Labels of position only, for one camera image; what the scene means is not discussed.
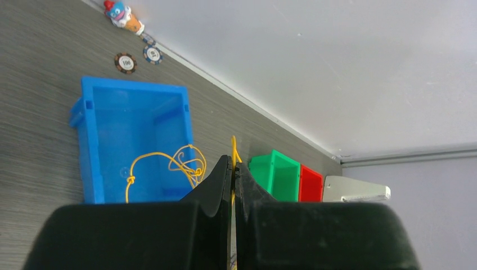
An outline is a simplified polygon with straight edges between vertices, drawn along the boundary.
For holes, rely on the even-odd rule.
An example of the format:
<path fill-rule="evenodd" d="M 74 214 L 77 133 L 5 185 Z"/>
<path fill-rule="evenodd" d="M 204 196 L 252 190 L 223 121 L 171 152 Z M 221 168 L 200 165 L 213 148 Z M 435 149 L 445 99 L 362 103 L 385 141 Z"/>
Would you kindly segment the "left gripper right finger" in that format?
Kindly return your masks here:
<path fill-rule="evenodd" d="M 235 168 L 239 269 L 420 269 L 410 238 L 387 205 L 277 201 Z"/>

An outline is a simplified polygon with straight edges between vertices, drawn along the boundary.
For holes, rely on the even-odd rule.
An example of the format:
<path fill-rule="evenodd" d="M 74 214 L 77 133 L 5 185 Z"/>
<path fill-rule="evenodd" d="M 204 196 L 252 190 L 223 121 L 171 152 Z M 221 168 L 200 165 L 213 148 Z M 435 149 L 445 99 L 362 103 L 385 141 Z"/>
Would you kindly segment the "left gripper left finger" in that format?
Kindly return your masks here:
<path fill-rule="evenodd" d="M 229 269 L 231 158 L 183 199 L 67 205 L 45 221 L 25 269 Z"/>

